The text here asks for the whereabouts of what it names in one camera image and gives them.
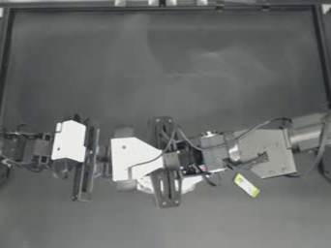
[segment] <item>yellow tag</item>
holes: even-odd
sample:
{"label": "yellow tag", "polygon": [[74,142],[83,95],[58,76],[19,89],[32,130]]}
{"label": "yellow tag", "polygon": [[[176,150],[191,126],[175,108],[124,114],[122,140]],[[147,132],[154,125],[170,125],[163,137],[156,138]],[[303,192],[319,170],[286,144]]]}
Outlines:
{"label": "yellow tag", "polygon": [[246,191],[246,193],[252,197],[256,198],[260,190],[252,185],[252,183],[242,176],[242,174],[238,174],[234,178],[235,184]]}

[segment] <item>metal frame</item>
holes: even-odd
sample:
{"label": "metal frame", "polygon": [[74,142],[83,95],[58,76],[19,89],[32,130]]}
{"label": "metal frame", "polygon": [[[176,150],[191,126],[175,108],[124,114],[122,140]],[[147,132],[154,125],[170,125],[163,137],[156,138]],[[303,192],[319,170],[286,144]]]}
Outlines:
{"label": "metal frame", "polygon": [[331,68],[329,58],[329,48],[326,43],[326,31],[323,23],[323,11],[321,4],[214,4],[210,6],[176,6],[164,7],[164,1],[159,0],[160,7],[150,7],[147,1],[139,2],[139,7],[115,7],[115,1],[110,2],[54,2],[54,3],[16,3],[4,8],[2,22],[2,40],[0,40],[0,125],[3,124],[4,103],[7,96],[7,70],[11,55],[11,38],[14,29],[14,20],[16,12],[296,12],[311,11],[312,25],[315,29],[315,37],[318,44],[318,52],[322,65],[322,73],[325,79],[327,107],[331,107]]}

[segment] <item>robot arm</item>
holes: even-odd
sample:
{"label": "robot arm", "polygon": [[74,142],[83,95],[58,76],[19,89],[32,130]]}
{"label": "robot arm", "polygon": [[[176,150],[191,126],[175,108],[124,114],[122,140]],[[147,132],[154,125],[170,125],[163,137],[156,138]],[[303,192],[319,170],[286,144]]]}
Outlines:
{"label": "robot arm", "polygon": [[[283,128],[264,129],[279,121],[287,122]],[[100,145],[100,129],[74,120],[59,123],[51,134],[4,132],[0,169],[7,175],[12,167],[52,170],[58,178],[75,171],[72,199],[82,202],[92,198],[95,178],[111,178],[120,190],[154,194],[163,208],[178,206],[182,194],[200,181],[216,185],[214,174],[251,170],[260,178],[300,177],[308,171],[298,172],[296,152],[318,149],[311,169],[330,157],[325,152],[331,142],[329,114],[278,118],[251,130],[207,132],[194,138],[170,117],[152,118],[150,123],[150,143],[127,129]]]}

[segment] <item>wire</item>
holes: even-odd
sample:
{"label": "wire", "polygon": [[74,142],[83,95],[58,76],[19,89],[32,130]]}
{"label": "wire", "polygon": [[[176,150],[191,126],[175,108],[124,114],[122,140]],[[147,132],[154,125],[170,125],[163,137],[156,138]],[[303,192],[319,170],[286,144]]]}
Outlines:
{"label": "wire", "polygon": [[284,118],[284,117],[278,117],[278,118],[274,118],[272,120],[268,120],[266,122],[263,122],[262,124],[259,124],[258,126],[255,126],[254,128],[251,128],[250,130],[247,130],[243,134],[240,134],[235,139],[236,140],[243,140],[247,136],[250,136],[258,129],[266,127],[268,124],[271,124],[272,122],[275,121],[290,121],[291,122],[291,119],[288,118]]}
{"label": "wire", "polygon": [[319,138],[319,147],[318,147],[318,151],[317,151],[317,155],[315,155],[311,168],[302,173],[287,174],[286,175],[287,177],[298,177],[298,178],[306,177],[308,174],[311,174],[311,172],[315,170],[315,168],[321,164],[321,160],[325,154],[326,144],[327,144],[327,136],[329,136],[329,130],[330,130],[330,117],[331,115],[329,112],[326,116],[323,117],[323,127],[322,127],[321,138]]}
{"label": "wire", "polygon": [[[291,121],[291,119],[284,118],[284,117],[274,118],[272,120],[268,120],[268,121],[263,122],[262,124],[259,124],[258,126],[255,126],[252,129],[250,129],[248,131],[246,131],[242,135],[239,135],[239,136],[235,138],[235,140],[242,140],[242,139],[244,139],[244,138],[246,138],[248,135],[251,135],[258,129],[263,128],[264,126],[267,126],[268,124],[271,124],[272,122],[279,121],[279,120]],[[168,151],[168,148],[170,148],[171,144],[172,144],[172,142],[175,141],[174,139],[175,139],[176,131],[179,131],[179,133],[180,133],[180,135],[182,135],[184,141],[188,143],[188,145],[190,145],[195,150],[199,150],[199,151],[208,151],[208,150],[211,150],[211,149],[227,147],[227,144],[226,144],[226,143],[222,143],[222,144],[218,144],[218,145],[214,145],[214,146],[210,146],[210,147],[199,147],[198,145],[195,145],[195,144],[192,143],[192,141],[191,141],[190,138],[187,137],[187,134],[186,134],[183,128],[182,128],[179,125],[176,125],[176,126],[174,127],[174,132],[172,132],[172,135],[171,135],[171,138],[170,138],[170,142],[168,142],[168,144],[167,144],[166,149],[162,151],[160,155],[158,155],[154,159],[151,159],[151,160],[148,160],[148,161],[146,161],[146,162],[142,162],[142,163],[135,164],[130,169],[132,169],[134,167],[138,167],[138,166],[143,166],[143,165],[146,165],[146,164],[148,164],[148,163],[156,161],[156,160],[164,155],[164,153]]]}
{"label": "wire", "polygon": [[218,145],[214,145],[214,146],[210,146],[210,147],[199,147],[198,145],[195,145],[190,138],[187,137],[187,134],[184,132],[184,130],[182,129],[180,126],[178,126],[178,130],[179,130],[179,133],[182,134],[182,137],[184,139],[184,141],[190,144],[190,146],[199,150],[199,151],[207,151],[207,150],[211,150],[211,149],[216,149],[216,148],[223,148],[223,147],[227,147],[227,144],[226,143],[222,143],[222,144],[218,144]]}
{"label": "wire", "polygon": [[35,163],[24,163],[24,162],[18,162],[15,160],[12,160],[10,157],[7,157],[4,154],[0,154],[0,157],[3,158],[3,164],[12,167],[16,166],[19,168],[24,168],[32,172],[42,172],[44,169],[43,168],[34,168],[32,166],[35,165]]}
{"label": "wire", "polygon": [[171,147],[171,144],[172,144],[172,142],[174,142],[174,140],[175,140],[175,134],[176,134],[176,126],[174,127],[174,131],[172,131],[172,134],[171,134],[170,141],[168,141],[167,146],[166,146],[164,150],[162,151],[160,155],[158,155],[154,159],[151,159],[151,160],[148,160],[148,161],[146,161],[146,162],[138,163],[138,164],[135,164],[134,166],[131,166],[131,167],[130,167],[131,172],[132,172],[132,168],[134,168],[134,167],[139,167],[139,166],[143,166],[143,165],[146,165],[146,164],[150,164],[151,162],[156,161],[159,158],[163,157],[164,153],[168,151],[168,149],[170,149],[170,147]]}
{"label": "wire", "polygon": [[220,175],[220,172],[218,172],[219,181],[218,181],[218,183],[216,183],[216,182],[214,182],[214,181],[211,180],[211,178],[208,177],[208,175],[212,174],[211,172],[203,171],[203,169],[202,169],[198,165],[192,165],[192,166],[199,170],[200,175],[202,175],[204,181],[207,182],[207,184],[208,184],[210,186],[212,186],[212,187],[220,187],[220,186],[222,186],[222,175]]}

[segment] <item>white bracket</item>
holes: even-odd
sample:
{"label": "white bracket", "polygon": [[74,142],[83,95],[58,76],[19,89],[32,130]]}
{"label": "white bracket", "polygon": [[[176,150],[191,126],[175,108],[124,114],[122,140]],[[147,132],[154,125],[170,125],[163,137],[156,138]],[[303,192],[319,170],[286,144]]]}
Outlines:
{"label": "white bracket", "polygon": [[163,168],[162,150],[138,138],[111,140],[112,180],[140,179]]}
{"label": "white bracket", "polygon": [[71,159],[83,163],[86,160],[87,127],[74,120],[58,123],[56,137],[52,150],[52,160]]}

